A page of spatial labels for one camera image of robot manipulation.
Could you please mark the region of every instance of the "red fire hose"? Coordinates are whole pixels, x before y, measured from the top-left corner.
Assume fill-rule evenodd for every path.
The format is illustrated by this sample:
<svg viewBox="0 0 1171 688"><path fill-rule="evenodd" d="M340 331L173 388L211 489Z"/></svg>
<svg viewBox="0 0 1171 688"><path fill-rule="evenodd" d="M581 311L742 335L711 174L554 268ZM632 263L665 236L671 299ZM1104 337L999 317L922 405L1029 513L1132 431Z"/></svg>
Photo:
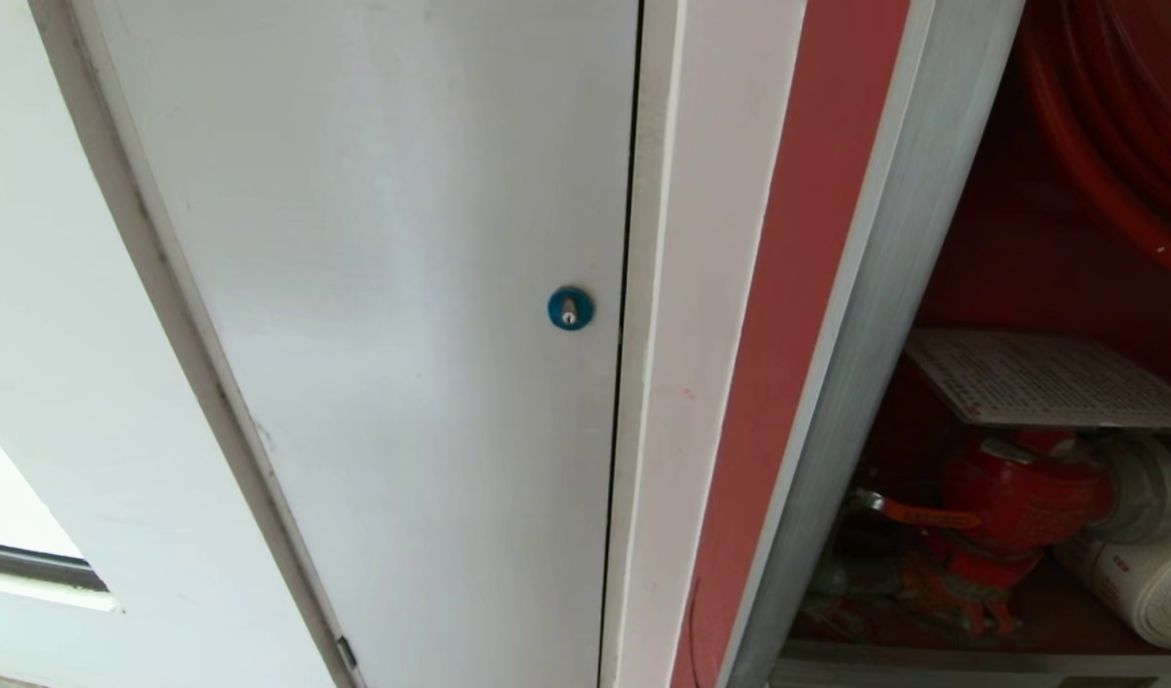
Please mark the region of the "red fire hose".
<svg viewBox="0 0 1171 688"><path fill-rule="evenodd" d="M1036 121L1102 227L1171 270L1171 0L1030 2Z"/></svg>

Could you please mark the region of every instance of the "red stripe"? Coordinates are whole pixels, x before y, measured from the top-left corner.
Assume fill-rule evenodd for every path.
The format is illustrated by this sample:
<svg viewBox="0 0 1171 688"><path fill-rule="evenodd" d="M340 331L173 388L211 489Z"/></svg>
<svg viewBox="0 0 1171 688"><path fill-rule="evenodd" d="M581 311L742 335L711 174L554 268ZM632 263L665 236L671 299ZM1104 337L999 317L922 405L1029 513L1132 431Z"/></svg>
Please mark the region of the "red stripe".
<svg viewBox="0 0 1171 688"><path fill-rule="evenodd" d="M908 13L909 0L807 5L673 688L712 688L720 672Z"/></svg>

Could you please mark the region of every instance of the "white door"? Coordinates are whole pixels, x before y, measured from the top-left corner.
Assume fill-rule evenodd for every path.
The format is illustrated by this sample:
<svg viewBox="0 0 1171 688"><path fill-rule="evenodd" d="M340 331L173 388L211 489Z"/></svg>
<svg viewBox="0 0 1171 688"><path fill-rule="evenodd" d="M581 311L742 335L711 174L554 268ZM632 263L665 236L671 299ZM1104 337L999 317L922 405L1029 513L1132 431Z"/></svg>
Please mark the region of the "white door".
<svg viewBox="0 0 1171 688"><path fill-rule="evenodd" d="M596 684L637 2L77 12L363 679Z"/></svg>
<svg viewBox="0 0 1171 688"><path fill-rule="evenodd" d="M0 675L50 688L330 688L25 2L0 2L0 545L82 555L109 587L0 571ZM16 469L60 527L19 528L48 517Z"/></svg>

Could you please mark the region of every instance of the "white fire hose roll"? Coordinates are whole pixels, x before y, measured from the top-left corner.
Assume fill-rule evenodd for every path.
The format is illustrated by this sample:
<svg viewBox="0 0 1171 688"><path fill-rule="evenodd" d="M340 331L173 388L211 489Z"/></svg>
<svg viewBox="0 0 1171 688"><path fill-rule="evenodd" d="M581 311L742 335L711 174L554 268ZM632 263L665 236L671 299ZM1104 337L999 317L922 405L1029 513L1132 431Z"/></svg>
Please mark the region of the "white fire hose roll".
<svg viewBox="0 0 1171 688"><path fill-rule="evenodd" d="M1148 644L1171 649L1171 532L1148 544L1080 535L1057 544L1062 565Z"/></svg>

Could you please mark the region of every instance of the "door hinge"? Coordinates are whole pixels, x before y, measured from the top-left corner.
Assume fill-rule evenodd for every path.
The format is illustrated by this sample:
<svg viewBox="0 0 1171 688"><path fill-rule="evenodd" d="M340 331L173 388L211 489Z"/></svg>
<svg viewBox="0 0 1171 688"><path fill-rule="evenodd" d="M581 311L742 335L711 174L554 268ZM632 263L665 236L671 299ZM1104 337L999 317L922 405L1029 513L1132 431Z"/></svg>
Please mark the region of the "door hinge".
<svg viewBox="0 0 1171 688"><path fill-rule="evenodd" d="M351 652L351 644L348 644L348 639L340 637L335 641L335 647L340 649L340 656L343 658L343 663L348 666L348 669L355 670L355 653Z"/></svg>

